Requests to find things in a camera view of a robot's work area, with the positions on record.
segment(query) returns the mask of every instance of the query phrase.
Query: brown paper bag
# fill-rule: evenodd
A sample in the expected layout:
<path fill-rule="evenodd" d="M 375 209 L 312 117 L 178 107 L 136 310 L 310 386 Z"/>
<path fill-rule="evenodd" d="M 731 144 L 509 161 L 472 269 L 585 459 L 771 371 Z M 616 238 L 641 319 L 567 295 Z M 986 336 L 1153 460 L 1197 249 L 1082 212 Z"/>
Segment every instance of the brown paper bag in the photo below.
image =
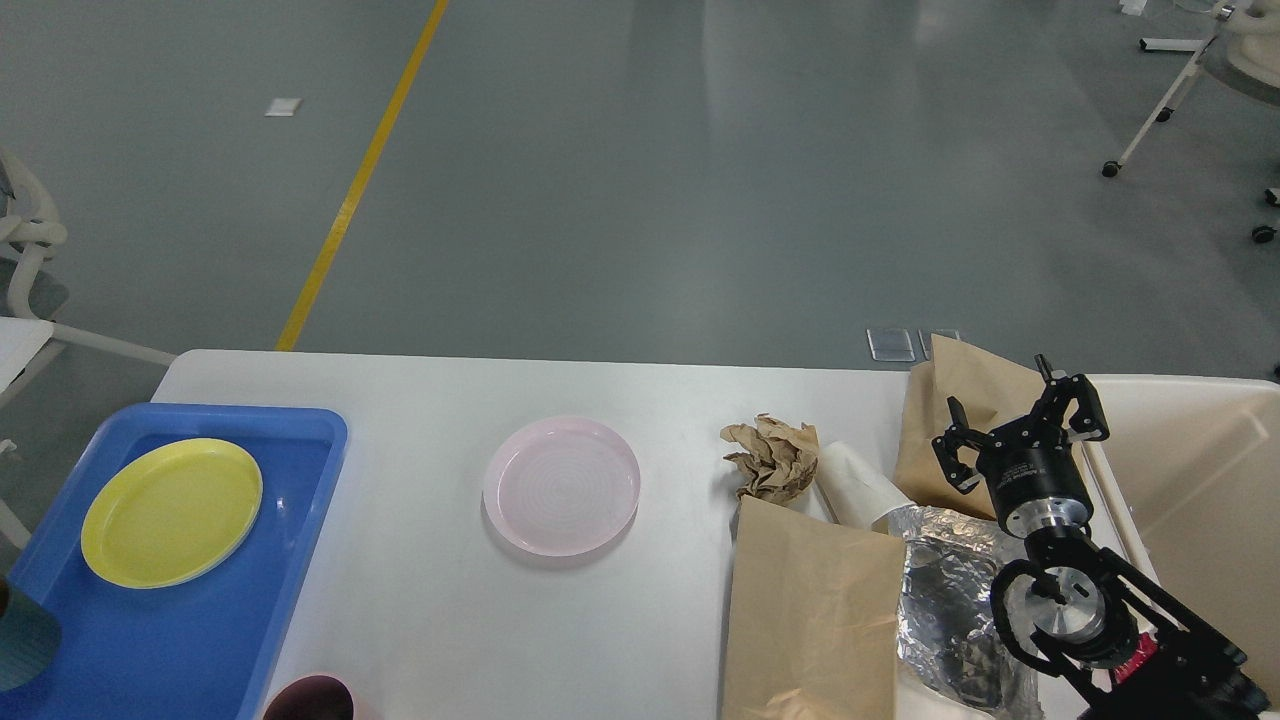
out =
<path fill-rule="evenodd" d="M 892 720 L 905 555 L 744 497 L 721 720 Z"/>
<path fill-rule="evenodd" d="M 947 484 L 933 455 L 933 438 L 951 424 L 947 397 L 964 404 L 969 424 L 979 430 L 1025 415 L 1044 391 L 1039 373 L 972 345 L 933 336 L 933 361 L 911 369 L 902 407 L 902 436 L 897 447 L 893 484 L 916 505 L 950 507 L 993 520 L 991 496 L 979 486 L 960 495 Z M 960 456 L 973 464 L 974 454 Z"/>

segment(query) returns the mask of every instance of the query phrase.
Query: aluminum foil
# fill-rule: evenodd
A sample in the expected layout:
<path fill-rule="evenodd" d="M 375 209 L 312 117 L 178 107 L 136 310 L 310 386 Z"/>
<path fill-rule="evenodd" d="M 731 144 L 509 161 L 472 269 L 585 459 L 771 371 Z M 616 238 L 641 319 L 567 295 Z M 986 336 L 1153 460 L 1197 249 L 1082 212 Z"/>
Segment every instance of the aluminum foil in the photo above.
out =
<path fill-rule="evenodd" d="M 1023 557 L 996 523 L 941 507 L 887 515 L 906 541 L 897 655 L 928 688 L 1000 720 L 1044 717 L 1037 675 L 1009 655 L 991 615 L 991 582 Z"/>

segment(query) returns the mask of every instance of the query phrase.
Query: pink plate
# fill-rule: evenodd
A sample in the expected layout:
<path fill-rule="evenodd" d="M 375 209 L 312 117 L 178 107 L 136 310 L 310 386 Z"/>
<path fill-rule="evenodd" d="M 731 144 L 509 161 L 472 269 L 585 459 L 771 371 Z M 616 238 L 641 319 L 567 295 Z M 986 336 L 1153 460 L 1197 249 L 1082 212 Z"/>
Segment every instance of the pink plate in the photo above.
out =
<path fill-rule="evenodd" d="M 640 465 L 618 433 L 586 418 L 516 432 L 489 461 L 484 507 L 516 547 L 563 557 L 613 539 L 635 515 Z"/>

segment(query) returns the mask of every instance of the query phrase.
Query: yellow floor line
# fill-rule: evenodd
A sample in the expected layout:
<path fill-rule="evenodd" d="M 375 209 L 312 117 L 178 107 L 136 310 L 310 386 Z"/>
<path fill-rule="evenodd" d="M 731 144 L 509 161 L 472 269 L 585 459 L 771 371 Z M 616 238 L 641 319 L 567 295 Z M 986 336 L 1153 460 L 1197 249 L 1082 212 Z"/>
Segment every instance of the yellow floor line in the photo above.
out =
<path fill-rule="evenodd" d="M 360 199 L 365 195 L 369 178 L 372 177 L 374 168 L 378 167 L 378 159 L 383 155 L 387 138 L 390 137 L 392 128 L 396 127 L 396 119 L 404 105 L 404 97 L 408 96 L 408 90 L 413 86 L 417 68 L 422 64 L 428 47 L 431 46 L 435 28 L 439 27 L 440 18 L 444 17 L 444 9 L 448 5 L 449 0 L 436 0 L 435 8 L 431 9 L 431 17 L 426 19 L 422 35 L 417 38 L 417 45 L 413 46 L 413 53 L 408 56 L 408 63 L 404 63 L 404 72 L 401 73 L 399 82 L 396 83 L 390 102 L 383 111 L 383 119 L 378 122 L 378 129 L 374 131 L 374 138 L 369 141 L 369 149 L 365 150 L 365 158 L 360 161 L 360 169 L 356 170 L 351 187 L 347 188 L 347 197 L 343 199 L 342 208 L 338 209 L 338 217 L 333 219 L 333 225 L 329 228 L 328 237 L 324 238 L 320 254 L 316 256 L 315 264 L 311 265 L 311 274 L 307 275 L 307 282 L 302 286 L 302 292 L 298 293 L 298 300 L 293 304 L 293 311 L 289 313 L 289 319 L 285 320 L 284 329 L 280 331 L 280 338 L 275 341 L 276 350 L 293 350 L 298 336 L 302 334 L 302 325 L 307 323 L 311 306 L 315 305 L 316 296 L 320 295 L 320 286 L 324 284 L 324 279 L 329 274 L 329 266 L 333 265 L 338 247 L 342 246 L 342 238 L 347 236 L 351 218 L 356 214 L 356 208 L 360 206 Z"/>

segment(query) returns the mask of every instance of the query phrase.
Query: red component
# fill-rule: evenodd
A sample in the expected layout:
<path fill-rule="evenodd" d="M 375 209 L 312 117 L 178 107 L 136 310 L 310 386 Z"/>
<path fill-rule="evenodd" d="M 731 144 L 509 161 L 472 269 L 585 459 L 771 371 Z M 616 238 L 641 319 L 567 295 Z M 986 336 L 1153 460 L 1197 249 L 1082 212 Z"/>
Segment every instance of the red component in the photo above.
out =
<path fill-rule="evenodd" d="M 1138 667 L 1142 667 L 1143 662 L 1146 662 L 1152 655 L 1156 655 L 1157 650 L 1160 650 L 1160 646 L 1156 644 L 1155 638 L 1152 638 L 1148 633 L 1143 633 L 1138 638 L 1138 650 L 1133 652 L 1133 657 L 1126 660 L 1124 665 L 1111 671 L 1111 685 L 1115 687 L 1128 680 L 1129 675 L 1137 673 Z"/>

